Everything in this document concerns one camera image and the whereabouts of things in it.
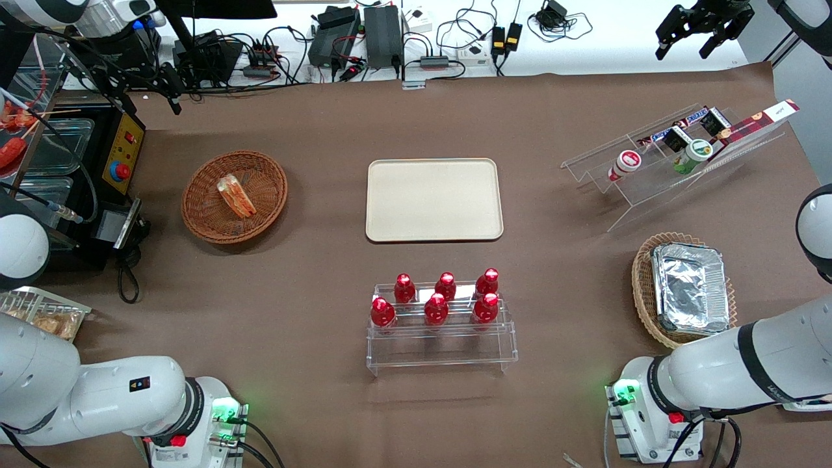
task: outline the wicker basket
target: wicker basket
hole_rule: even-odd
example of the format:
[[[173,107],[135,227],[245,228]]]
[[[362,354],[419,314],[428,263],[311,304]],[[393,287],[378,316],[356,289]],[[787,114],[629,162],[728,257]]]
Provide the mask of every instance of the wicker basket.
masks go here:
[[[685,343],[705,337],[679,331],[667,331],[659,325],[656,314],[656,288],[653,281],[651,253],[655,247],[668,242],[683,242],[697,246],[705,245],[699,239],[679,232],[663,232],[647,239],[638,249],[636,259],[632,263],[632,296],[636,301],[638,318],[644,323],[647,331],[662,345],[676,349]],[[734,327],[736,326],[736,301],[734,300],[734,287],[728,278],[726,278],[726,294],[728,296],[730,326]]]
[[[234,174],[257,213],[239,218],[216,189],[226,174]],[[286,174],[274,159],[253,151],[230,152],[206,162],[182,194],[182,219],[200,239],[215,244],[247,241],[265,231],[286,203]]]

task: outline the wrapped sandwich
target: wrapped sandwich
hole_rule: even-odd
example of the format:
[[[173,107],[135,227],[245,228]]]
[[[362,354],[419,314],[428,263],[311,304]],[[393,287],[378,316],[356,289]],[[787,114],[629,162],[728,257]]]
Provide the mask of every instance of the wrapped sandwich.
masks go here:
[[[247,218],[257,213],[255,206],[251,203],[245,191],[243,191],[243,187],[240,185],[237,177],[231,174],[222,177],[216,183],[216,189],[220,191],[225,203],[228,204],[238,217]]]

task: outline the red button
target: red button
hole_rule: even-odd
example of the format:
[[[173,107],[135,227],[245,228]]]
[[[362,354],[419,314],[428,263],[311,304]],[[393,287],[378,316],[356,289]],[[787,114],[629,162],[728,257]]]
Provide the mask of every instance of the red button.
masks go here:
[[[186,436],[173,436],[171,437],[171,446],[174,447],[184,447],[185,442],[187,442],[188,438]]]
[[[671,424],[679,424],[685,422],[685,415],[681,413],[671,413],[667,415],[667,419],[671,420]]]
[[[130,167],[127,164],[119,164],[116,166],[116,175],[123,181],[130,178]]]

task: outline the acrylic display stand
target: acrylic display stand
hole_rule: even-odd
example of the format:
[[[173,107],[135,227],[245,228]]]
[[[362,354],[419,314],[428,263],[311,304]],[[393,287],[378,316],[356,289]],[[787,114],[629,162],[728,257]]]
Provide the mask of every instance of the acrylic display stand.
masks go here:
[[[778,131],[762,133],[759,136],[752,134],[728,146],[716,159],[703,162],[696,166],[693,172],[686,175],[673,169],[673,162],[679,153],[671,150],[663,141],[648,146],[636,144],[639,139],[672,127],[673,122],[682,120],[700,109],[702,109],[700,104],[681,109],[561,165],[561,169],[568,169],[578,182],[594,182],[598,190],[604,194],[621,194],[626,207],[625,211],[612,223],[607,232],[635,221],[693,188],[728,177],[750,160],[751,156],[746,156],[747,154],[785,134]],[[741,120],[730,109],[721,110],[721,112],[731,124]],[[711,140],[711,136],[699,123],[691,125],[685,131],[691,138]],[[636,171],[611,182],[607,172],[624,150],[638,152],[641,155],[641,166]]]
[[[433,294],[433,283],[415,283],[416,297],[394,304],[396,325],[367,325],[367,368],[373,375],[385,367],[440,366],[451,364],[499,364],[503,372],[518,360],[514,321],[502,295],[497,319],[471,323],[474,281],[457,281],[457,293],[448,303],[448,319],[441,326],[424,324],[424,304]],[[394,301],[394,285],[376,285],[373,299]]]

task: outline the aluminum foil container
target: aluminum foil container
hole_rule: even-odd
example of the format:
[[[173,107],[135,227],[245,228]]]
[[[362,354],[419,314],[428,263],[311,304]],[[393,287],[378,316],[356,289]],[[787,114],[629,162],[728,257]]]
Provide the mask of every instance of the aluminum foil container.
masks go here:
[[[707,336],[730,327],[719,251],[672,242],[653,249],[652,260],[656,312],[665,330]]]

